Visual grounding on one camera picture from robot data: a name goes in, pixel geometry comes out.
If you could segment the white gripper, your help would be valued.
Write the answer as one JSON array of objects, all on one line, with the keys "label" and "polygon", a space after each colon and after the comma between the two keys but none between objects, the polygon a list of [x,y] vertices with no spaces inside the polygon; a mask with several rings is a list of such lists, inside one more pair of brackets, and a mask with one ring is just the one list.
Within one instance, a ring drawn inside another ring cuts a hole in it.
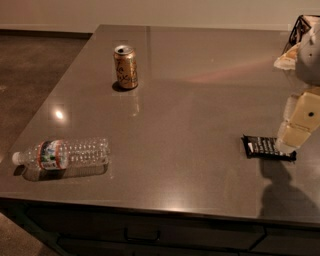
[{"label": "white gripper", "polygon": [[[320,86],[320,23],[316,23],[303,37],[297,51],[295,65],[299,80]],[[280,125],[276,149],[292,153],[299,149],[320,126],[320,88],[312,87],[300,95],[288,97],[283,122]]]}]

